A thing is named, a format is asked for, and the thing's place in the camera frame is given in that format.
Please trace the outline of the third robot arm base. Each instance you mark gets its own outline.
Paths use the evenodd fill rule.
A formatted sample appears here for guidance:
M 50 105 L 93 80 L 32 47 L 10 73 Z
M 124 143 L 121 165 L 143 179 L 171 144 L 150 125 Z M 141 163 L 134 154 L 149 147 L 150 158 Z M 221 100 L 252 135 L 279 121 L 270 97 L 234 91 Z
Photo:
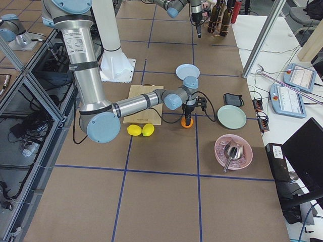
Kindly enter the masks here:
M 12 50 L 32 51 L 38 42 L 36 35 L 28 32 L 15 14 L 1 16 L 1 37 Z

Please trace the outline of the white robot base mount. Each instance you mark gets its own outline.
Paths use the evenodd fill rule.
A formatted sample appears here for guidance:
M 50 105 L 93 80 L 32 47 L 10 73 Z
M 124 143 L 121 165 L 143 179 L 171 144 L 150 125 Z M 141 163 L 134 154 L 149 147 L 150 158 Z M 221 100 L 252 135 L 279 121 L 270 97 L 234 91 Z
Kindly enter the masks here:
M 92 10 L 103 46 L 101 79 L 106 82 L 130 83 L 136 60 L 127 58 L 122 51 L 113 2 L 93 0 Z

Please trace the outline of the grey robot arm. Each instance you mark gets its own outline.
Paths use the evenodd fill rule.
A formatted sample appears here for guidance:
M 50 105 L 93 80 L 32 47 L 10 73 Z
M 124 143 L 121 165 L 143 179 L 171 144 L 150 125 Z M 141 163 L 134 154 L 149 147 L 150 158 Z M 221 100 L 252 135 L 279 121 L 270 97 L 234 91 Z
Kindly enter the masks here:
M 114 103 L 107 100 L 102 82 L 130 82 L 135 66 L 135 60 L 122 52 L 112 1 L 43 1 L 42 19 L 62 33 L 82 102 L 79 125 L 91 140 L 113 140 L 120 118 L 159 104 L 182 108 L 186 117 L 197 106 L 198 79 L 191 74 L 176 90 L 156 89 Z
M 167 11 L 171 18 L 175 18 L 182 11 L 182 9 L 189 4 L 191 10 L 192 21 L 195 23 L 197 37 L 201 38 L 201 21 L 203 18 L 203 7 L 202 2 L 198 0 L 152 0 L 150 3 L 156 4 Z

